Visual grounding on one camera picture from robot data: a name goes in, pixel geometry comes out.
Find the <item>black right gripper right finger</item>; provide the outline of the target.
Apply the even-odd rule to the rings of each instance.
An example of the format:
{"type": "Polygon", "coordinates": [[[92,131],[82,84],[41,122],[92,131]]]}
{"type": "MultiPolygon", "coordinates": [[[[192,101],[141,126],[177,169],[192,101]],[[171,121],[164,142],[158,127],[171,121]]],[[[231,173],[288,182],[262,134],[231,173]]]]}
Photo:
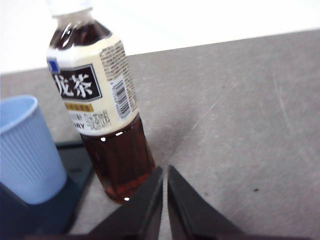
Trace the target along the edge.
{"type": "Polygon", "coordinates": [[[221,240],[246,235],[207,203],[173,165],[168,167],[167,205],[174,240],[221,240]]]}

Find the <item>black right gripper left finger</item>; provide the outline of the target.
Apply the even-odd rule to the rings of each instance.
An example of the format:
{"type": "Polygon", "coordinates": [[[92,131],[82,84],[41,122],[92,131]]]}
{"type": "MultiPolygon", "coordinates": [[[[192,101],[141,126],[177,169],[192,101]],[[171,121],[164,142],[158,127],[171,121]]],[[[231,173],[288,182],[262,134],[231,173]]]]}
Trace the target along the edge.
{"type": "Polygon", "coordinates": [[[157,240],[163,210],[163,169],[157,167],[134,195],[99,223],[93,240],[157,240]]]}

